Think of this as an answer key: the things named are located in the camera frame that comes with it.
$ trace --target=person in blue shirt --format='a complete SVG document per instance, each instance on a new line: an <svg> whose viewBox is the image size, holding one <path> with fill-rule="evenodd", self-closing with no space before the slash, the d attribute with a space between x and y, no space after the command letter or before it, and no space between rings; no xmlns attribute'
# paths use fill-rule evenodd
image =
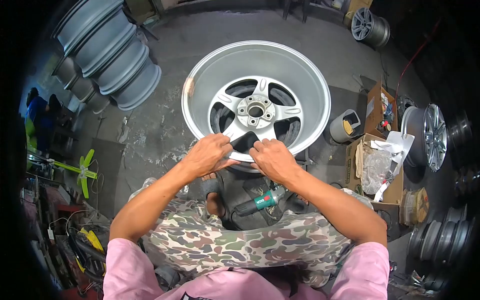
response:
<svg viewBox="0 0 480 300"><path fill-rule="evenodd" d="M39 151L47 152L50 148L50 140L55 129L58 113L61 111L61 104L55 94L45 101L38 95L38 90L34 87L30 89L27 96L27 118L30 119L35 127L35 136L37 138L36 148Z"/></svg>

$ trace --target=sandal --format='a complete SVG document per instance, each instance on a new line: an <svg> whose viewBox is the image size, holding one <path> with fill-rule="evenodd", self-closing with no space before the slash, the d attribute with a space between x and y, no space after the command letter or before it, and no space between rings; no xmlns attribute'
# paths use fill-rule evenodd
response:
<svg viewBox="0 0 480 300"><path fill-rule="evenodd" d="M223 179L222 176L218 172L215 172L216 178L210 178L203 180L200 183L200 190L203 199L207 199L207 195L211 192L216 192L220 197L220 201L225 209L225 214L220 217L222 222L229 222L230 221L230 211L228 206L225 205L225 201L223 201Z"/></svg>

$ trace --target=concrete floor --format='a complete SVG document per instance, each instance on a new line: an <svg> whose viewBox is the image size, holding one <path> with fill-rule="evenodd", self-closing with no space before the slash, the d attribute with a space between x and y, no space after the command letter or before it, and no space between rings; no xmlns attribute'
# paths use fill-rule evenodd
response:
<svg viewBox="0 0 480 300"><path fill-rule="evenodd" d="M115 191L114 216L128 201L129 195L142 186L148 177L159 178L179 162L195 144L196 139L183 121L180 94L183 83L194 65L212 50L242 40L269 40L287 45L308 57L326 78L331 87L343 93L360 90L352 75L364 75L379 80L383 74L380 53L356 42L346 28L310 17L302 24L295 17L282 19L279 11L205 12L180 16L153 29L159 41L149 38L150 56L162 69L162 77L153 94L139 107L122 112L109 106L101 116L84 115L84 126L80 143L87 143L79 149L85 153L88 141L96 137L117 142L122 119L128 119L130 127L125 140L124 161L122 162ZM388 77L389 88L396 88L398 78L408 60L390 42L382 50L382 59ZM419 106L426 106L430 99L428 92L410 68L399 87L399 95L408 94ZM347 108L356 108L356 101L346 102L342 97L332 98L330 119ZM323 136L315 143L318 149L310 168L313 174L326 182L344 178L345 148L331 144ZM100 169L107 168L100 163ZM226 172L227 181L235 182L231 173ZM435 177L421 177L411 187L416 187ZM198 196L198 182L189 186L188 197ZM231 192L237 195L236 202L244 202L249 196L241 185L232 184ZM392 247L392 260L405 260L405 241L402 246Z"/></svg>

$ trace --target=plastic bag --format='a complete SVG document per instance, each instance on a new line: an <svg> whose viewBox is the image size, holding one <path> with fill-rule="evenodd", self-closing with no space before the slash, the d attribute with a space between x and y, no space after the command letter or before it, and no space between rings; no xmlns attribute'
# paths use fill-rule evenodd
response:
<svg viewBox="0 0 480 300"><path fill-rule="evenodd" d="M374 195L377 193L391 165L392 154L388 151L373 149L370 153L363 153L361 185L365 194Z"/></svg>

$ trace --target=yellow-green fan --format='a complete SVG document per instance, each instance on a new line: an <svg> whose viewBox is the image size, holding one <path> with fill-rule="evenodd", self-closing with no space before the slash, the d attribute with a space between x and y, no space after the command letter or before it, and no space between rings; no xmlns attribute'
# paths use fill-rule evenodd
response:
<svg viewBox="0 0 480 300"><path fill-rule="evenodd" d="M84 197L85 199L88 199L88 186L87 186L87 178L92 178L92 179L97 179L97 173L92 172L88 169L90 166L90 161L92 160L93 153L95 152L94 149L90 149L88 151L87 157L84 159L84 157L80 157L80 168L72 167L69 165L65 165L61 162L55 161L53 159L49 159L50 162L53 162L55 166L57 167L62 167L64 169L77 172L78 177L77 177L77 184L82 185L82 191L84 192Z"/></svg>

